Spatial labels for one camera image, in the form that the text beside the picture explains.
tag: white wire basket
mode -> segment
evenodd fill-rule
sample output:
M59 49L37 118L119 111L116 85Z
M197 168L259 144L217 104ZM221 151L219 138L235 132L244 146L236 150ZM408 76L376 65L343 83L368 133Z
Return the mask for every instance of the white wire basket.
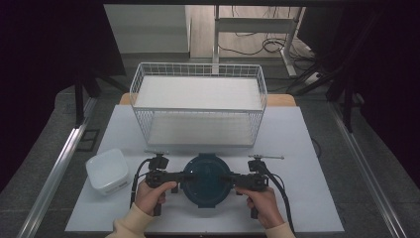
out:
M252 147L266 88L259 65L143 62L130 101L148 146Z

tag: person's arm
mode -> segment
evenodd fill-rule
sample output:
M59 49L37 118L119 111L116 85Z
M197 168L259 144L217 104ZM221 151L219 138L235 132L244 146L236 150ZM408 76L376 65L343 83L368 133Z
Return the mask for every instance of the person's arm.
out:
M267 238L294 238L288 222L284 222L275 199L274 190L267 187L264 191L251 191L242 187L235 187L239 193L248 196L249 208L259 211L259 222L265 228Z
M164 192L176 186L175 181L169 181L153 189L142 181L140 182L136 201L130 211L122 219L114 221L114 231L107 238L143 238L149 223L154 219L154 207L157 203L164 203Z

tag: gray carpet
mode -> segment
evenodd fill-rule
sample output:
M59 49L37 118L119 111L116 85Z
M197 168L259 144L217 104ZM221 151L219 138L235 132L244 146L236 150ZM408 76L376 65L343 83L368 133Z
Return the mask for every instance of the gray carpet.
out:
M142 61L209 62L209 59L136 59L126 58L126 77L116 77L130 85L135 66ZM281 60L222 59L221 63L258 63L262 65L266 84L273 93L282 93L292 81L286 79ZM36 237L103 237L105 234L63 232L81 188L86 180L84 163L95 155L106 130L112 110L122 95L118 89L98 80L102 94L95 106L86 133L55 193ZM334 235L298 234L297 237L391 237L363 177L355 163L324 93L328 85L296 97L310 136L321 150L319 162L327 179L337 211L346 230ZM40 192L74 123L72 88L59 93L51 119L16 175L0 195L0 237L16 237ZM354 135L366 153L378 181L392 201L409 237L420 237L420 192L405 170L369 127L359 109L353 111ZM90 139L97 136L96 143Z

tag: white wall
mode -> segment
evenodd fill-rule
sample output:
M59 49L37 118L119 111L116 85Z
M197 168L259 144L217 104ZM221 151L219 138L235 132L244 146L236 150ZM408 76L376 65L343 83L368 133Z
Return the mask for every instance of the white wall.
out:
M121 54L189 52L187 6L104 7Z

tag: white tabletop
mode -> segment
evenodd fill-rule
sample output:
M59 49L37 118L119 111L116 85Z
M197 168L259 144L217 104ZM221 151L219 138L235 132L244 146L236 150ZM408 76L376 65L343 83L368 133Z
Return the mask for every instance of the white tabletop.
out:
M113 148L122 150L130 168L130 178L144 159L146 143L130 106L115 107L98 153ZM267 167L282 177L291 206L296 232L343 232L331 193L326 184L298 107L268 107L253 148L159 148L170 152L167 171L183 171L198 153L216 153L232 172L248 174L248 155L284 156L284 160L266 159ZM144 167L141 174L147 171ZM129 210L131 185L110 194L94 190L89 178L81 191L67 223L66 231L112 231L112 222ZM281 214L286 218L284 202L276 192ZM161 217L148 227L153 234L255 234L263 228L250 218L246 197L232 190L216 208L198 208L182 190L166 194Z

